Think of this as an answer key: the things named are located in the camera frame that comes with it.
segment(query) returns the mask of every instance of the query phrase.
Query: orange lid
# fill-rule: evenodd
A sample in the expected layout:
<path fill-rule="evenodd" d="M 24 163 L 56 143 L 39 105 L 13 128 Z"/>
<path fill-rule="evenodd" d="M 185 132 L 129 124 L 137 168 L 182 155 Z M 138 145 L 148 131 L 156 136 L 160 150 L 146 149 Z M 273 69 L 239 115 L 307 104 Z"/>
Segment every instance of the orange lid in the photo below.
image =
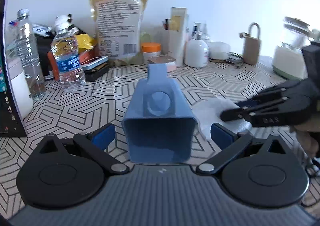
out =
<path fill-rule="evenodd" d="M 159 43 L 142 43 L 141 47 L 144 53 L 154 53 L 161 51 L 161 45 Z"/>

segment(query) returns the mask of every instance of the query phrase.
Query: brown padlock-shaped object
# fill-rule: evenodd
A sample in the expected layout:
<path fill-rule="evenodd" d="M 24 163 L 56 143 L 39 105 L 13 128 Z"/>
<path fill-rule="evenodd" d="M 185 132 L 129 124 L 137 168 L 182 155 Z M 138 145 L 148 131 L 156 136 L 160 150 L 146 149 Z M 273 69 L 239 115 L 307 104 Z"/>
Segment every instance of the brown padlock-shaped object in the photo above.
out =
<path fill-rule="evenodd" d="M 251 36 L 252 27 L 258 29 L 257 38 Z M 258 62 L 260 53 L 260 26 L 257 23 L 252 23 L 249 26 L 248 34 L 243 32 L 239 34 L 240 38 L 245 38 L 243 47 L 243 61 L 247 64 L 255 65 Z"/>

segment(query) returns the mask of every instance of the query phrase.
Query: plastic water bottle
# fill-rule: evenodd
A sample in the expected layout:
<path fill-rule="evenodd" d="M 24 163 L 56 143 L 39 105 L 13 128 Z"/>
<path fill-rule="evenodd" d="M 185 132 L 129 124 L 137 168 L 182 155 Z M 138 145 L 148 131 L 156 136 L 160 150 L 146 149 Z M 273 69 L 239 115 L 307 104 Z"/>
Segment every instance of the plastic water bottle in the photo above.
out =
<path fill-rule="evenodd" d="M 29 21 L 29 10 L 21 9 L 17 13 L 15 50 L 20 57 L 26 81 L 33 101 L 45 95 L 45 83 L 40 66 L 36 38 Z"/>
<path fill-rule="evenodd" d="M 56 36 L 51 44 L 51 52 L 58 65 L 62 88 L 65 92 L 75 92 L 84 87 L 85 76 L 80 66 L 77 40 L 68 28 L 68 22 L 59 17 L 56 19 Z"/>

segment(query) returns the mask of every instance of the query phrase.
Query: blue plastic container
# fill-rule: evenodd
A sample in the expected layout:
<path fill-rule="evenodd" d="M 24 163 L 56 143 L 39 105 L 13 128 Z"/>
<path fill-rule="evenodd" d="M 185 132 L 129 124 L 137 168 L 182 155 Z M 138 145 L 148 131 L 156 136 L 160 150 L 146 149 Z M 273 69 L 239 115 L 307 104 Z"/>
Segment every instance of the blue plastic container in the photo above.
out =
<path fill-rule="evenodd" d="M 130 160 L 137 163 L 180 163 L 191 154 L 196 126 L 179 85 L 167 78 L 165 64 L 149 64 L 122 120 Z"/>

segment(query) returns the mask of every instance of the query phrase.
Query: white package label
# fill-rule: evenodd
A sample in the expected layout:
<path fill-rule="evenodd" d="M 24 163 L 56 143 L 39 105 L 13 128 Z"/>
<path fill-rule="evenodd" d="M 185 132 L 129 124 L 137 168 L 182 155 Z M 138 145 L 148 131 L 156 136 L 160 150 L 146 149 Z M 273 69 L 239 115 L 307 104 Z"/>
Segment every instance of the white package label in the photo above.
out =
<path fill-rule="evenodd" d="M 141 0 L 104 0 L 96 3 L 99 50 L 111 59 L 132 57 L 139 52 Z"/>

